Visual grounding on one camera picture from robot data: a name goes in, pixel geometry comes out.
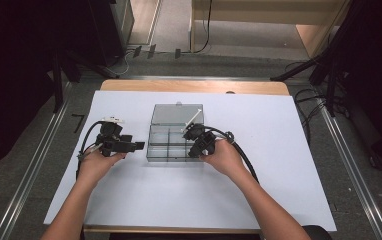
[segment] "clear acrylic divider box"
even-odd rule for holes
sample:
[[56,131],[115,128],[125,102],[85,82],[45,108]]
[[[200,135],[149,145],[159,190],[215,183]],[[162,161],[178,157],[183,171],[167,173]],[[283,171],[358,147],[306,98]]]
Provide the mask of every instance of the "clear acrylic divider box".
[[194,141],[183,138],[183,129],[196,113],[194,123],[204,124],[202,104],[156,104],[148,138],[149,162],[198,162],[188,156]]

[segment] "human hand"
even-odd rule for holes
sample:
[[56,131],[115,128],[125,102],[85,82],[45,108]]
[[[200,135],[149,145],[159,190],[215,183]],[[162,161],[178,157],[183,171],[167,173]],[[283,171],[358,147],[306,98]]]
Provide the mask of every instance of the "human hand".
[[77,182],[93,189],[110,168],[125,156],[126,153],[116,153],[113,156],[104,157],[98,150],[90,153],[82,160]]
[[200,159],[229,178],[241,173],[241,170],[246,170],[240,154],[226,139],[217,140],[215,152],[211,155],[201,155]]

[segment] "white tabletop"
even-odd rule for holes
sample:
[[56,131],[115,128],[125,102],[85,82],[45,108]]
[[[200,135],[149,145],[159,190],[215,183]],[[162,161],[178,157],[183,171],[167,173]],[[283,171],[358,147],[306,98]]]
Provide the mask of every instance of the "white tabletop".
[[[97,91],[44,223],[54,219],[75,182],[86,131],[103,117],[125,120],[122,134],[148,141],[155,104],[203,104],[205,125],[231,131],[261,185],[301,225],[336,231],[292,97],[252,94]],[[95,141],[95,129],[87,145]],[[239,189],[205,163],[149,163],[130,153],[99,182],[85,224],[116,227],[258,230]]]

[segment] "forearm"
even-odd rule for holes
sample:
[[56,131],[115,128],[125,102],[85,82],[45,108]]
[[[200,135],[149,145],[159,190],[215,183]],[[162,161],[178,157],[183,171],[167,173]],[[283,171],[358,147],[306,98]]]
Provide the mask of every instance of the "forearm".
[[79,239],[91,192],[77,182],[41,239]]
[[266,239],[310,239],[300,224],[260,187],[247,170],[238,172],[231,180],[243,192]]

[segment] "cable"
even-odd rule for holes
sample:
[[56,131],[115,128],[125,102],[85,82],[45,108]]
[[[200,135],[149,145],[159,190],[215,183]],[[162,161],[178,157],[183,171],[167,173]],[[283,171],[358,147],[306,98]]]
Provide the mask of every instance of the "cable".
[[226,140],[235,148],[235,150],[237,150],[237,152],[243,158],[243,160],[244,160],[245,164],[247,165],[247,168],[250,171],[251,175],[259,183],[259,179],[257,178],[257,174],[256,174],[256,171],[254,171],[253,165],[251,165],[250,160],[248,159],[247,155],[245,155],[244,151],[241,149],[241,147],[238,145],[238,143],[235,142],[234,134],[232,134],[231,132],[222,132],[217,128],[204,126],[204,125],[194,126],[194,127],[207,129],[211,132],[217,132],[217,133],[221,134],[222,136],[224,136],[226,138]]
[[310,143],[311,143],[311,130],[310,130],[310,120],[319,112],[319,110],[323,107],[320,107],[320,104],[317,105],[310,113],[309,115],[306,116],[306,114],[304,113],[304,111],[301,109],[301,106],[300,106],[300,103],[302,102],[305,102],[305,101],[309,101],[309,100],[312,100],[312,99],[319,99],[319,98],[325,98],[324,95],[316,95],[316,96],[312,96],[312,97],[307,97],[307,98],[304,98],[304,99],[298,99],[299,95],[304,93],[304,92],[313,92],[313,93],[316,93],[315,90],[313,89],[303,89],[303,90],[300,90],[298,91],[295,96],[294,96],[294,103],[297,107],[297,110],[298,112],[301,114],[301,116],[303,117],[303,121],[301,122],[302,124],[302,127],[303,127],[303,131],[305,132],[305,135],[306,135],[306,139],[307,139],[307,144],[310,146]]
[[[208,31],[208,27],[206,28],[206,23],[205,23],[205,20],[203,19],[203,29],[204,29],[204,32],[206,33],[206,35],[207,35],[207,38],[209,38],[209,34],[210,34],[210,32]],[[208,51],[206,51],[206,52],[204,52],[204,54],[205,53],[208,53],[208,52],[210,52],[210,50],[212,50],[212,45],[210,44],[210,43],[208,43],[208,45],[209,45],[209,50]]]
[[298,61],[298,62],[292,62],[290,64],[287,64],[287,66],[285,66],[284,68],[284,72],[287,72],[287,68],[289,68],[291,65],[294,65],[294,64],[303,64],[305,62],[302,62],[302,61]]
[[325,107],[325,102],[326,101],[323,100],[315,108],[313,108],[313,110],[309,113],[309,115],[307,115],[307,118],[302,122],[303,127],[309,124],[310,120],[312,120],[312,118],[316,116],[323,107]]
[[206,43],[204,44],[203,48],[201,48],[198,51],[195,51],[194,53],[199,53],[199,52],[203,51],[207,47],[207,44],[209,43],[209,40],[210,40],[210,18],[211,18],[211,15],[212,15],[212,2],[213,2],[213,0],[210,0],[209,17],[207,18],[207,39],[206,39]]
[[133,52],[128,52],[127,54],[125,54],[125,57],[124,57],[124,59],[125,59],[125,63],[126,63],[126,70],[125,70],[125,71],[123,71],[123,72],[121,72],[121,73],[118,73],[118,72],[115,72],[115,71],[111,70],[110,68],[106,68],[106,70],[109,71],[109,72],[111,72],[111,73],[113,73],[114,75],[116,75],[116,78],[119,78],[120,75],[123,75],[123,74],[127,73],[128,70],[129,70],[129,63],[128,63],[128,60],[126,59],[126,57],[128,57],[128,56],[129,56],[130,54],[132,54],[132,53],[133,53]]
[[98,121],[98,122],[91,125],[91,127],[88,129],[88,132],[85,135],[84,141],[82,142],[82,147],[81,147],[79,154],[84,154],[85,144],[86,144],[86,141],[88,140],[89,134],[91,133],[92,129],[95,126],[97,126],[98,124],[103,124],[103,123],[104,123],[103,121]]

